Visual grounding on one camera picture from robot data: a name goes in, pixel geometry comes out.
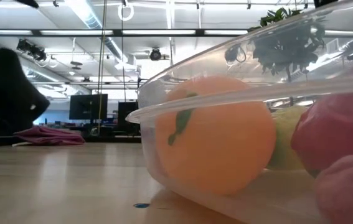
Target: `blue spot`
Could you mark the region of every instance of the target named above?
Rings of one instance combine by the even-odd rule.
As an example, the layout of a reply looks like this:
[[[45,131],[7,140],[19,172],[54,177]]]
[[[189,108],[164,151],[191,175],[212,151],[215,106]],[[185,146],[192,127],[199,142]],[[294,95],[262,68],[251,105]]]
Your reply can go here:
[[[137,203],[133,205],[135,208],[147,208],[148,206],[150,206],[150,204],[148,203]]]

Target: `ceiling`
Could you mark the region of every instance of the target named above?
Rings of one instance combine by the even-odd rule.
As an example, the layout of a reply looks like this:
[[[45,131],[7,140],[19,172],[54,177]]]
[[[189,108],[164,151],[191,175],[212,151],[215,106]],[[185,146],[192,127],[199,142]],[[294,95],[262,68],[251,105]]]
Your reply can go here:
[[[78,10],[67,3],[73,0],[57,1],[59,7],[55,7],[52,1],[37,2],[40,9],[26,7],[14,1],[0,2],[0,29],[87,29]],[[295,9],[304,8],[304,1],[297,0],[295,6],[292,0],[251,0],[251,9],[247,9],[247,1],[242,0],[200,0],[200,9],[197,9],[197,0],[175,0],[167,4],[167,0],[129,0],[129,6],[133,6],[134,14],[130,20],[122,21],[118,15],[121,1],[107,1],[106,16],[103,19],[104,1],[74,0],[75,3],[88,1],[97,19],[105,24],[106,29],[248,29],[258,25],[260,17],[266,15],[267,10],[280,6]],[[309,8],[312,9],[313,1],[309,0]],[[130,9],[123,9],[124,17],[129,16]],[[353,19],[346,16],[344,24],[337,19],[330,19],[327,25],[335,29],[346,27],[346,23],[353,26]],[[16,49],[20,38],[0,36],[0,47]],[[106,89],[129,89],[138,87],[138,77],[150,78],[164,70],[173,63],[180,62],[198,52],[221,44],[231,37],[112,37],[113,43],[118,46],[124,55],[127,55],[128,63],[132,63],[134,70],[123,70],[116,57],[104,47],[103,85]],[[81,82],[88,77],[90,81],[99,81],[101,40],[97,37],[77,37],[73,48],[72,37],[27,37],[29,42],[45,48],[49,55],[48,60],[42,63],[33,62],[26,56],[23,65],[35,73],[31,73],[32,82]],[[171,55],[172,60],[160,60],[152,62],[148,59],[148,52],[153,48],[159,48],[162,54]],[[71,69],[71,61],[83,63],[81,70]],[[57,90],[53,85],[41,84],[41,88],[60,92],[59,98],[67,94],[90,93],[98,88],[97,84],[64,85]]]

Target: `security camera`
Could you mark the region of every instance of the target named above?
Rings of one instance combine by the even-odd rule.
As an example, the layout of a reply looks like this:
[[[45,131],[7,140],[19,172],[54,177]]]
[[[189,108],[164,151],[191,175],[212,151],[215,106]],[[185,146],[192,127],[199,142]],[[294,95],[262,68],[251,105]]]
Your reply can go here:
[[[152,61],[158,61],[161,59],[161,52],[159,51],[159,49],[153,49],[150,53],[150,59]]]

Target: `toy orange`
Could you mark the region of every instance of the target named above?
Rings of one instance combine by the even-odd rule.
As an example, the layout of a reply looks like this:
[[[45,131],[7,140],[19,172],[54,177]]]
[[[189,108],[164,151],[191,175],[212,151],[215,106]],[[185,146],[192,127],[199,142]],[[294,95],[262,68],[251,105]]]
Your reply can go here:
[[[247,88],[235,78],[196,78],[176,86],[167,100]],[[275,141],[275,125],[262,102],[196,108],[156,119],[156,147],[166,174],[204,192],[242,190],[267,165]]]

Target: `plastic container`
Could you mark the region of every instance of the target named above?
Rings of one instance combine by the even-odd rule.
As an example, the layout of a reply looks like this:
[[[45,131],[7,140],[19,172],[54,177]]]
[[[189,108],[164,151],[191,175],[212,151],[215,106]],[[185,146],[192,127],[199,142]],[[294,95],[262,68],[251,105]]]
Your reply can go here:
[[[305,35],[321,29],[310,57],[290,43],[313,47]],[[138,102],[127,120],[141,123],[148,171],[167,188],[250,224],[353,223],[353,1],[188,58],[146,82]],[[281,121],[263,110],[312,102]],[[269,164],[276,148],[288,152]]]

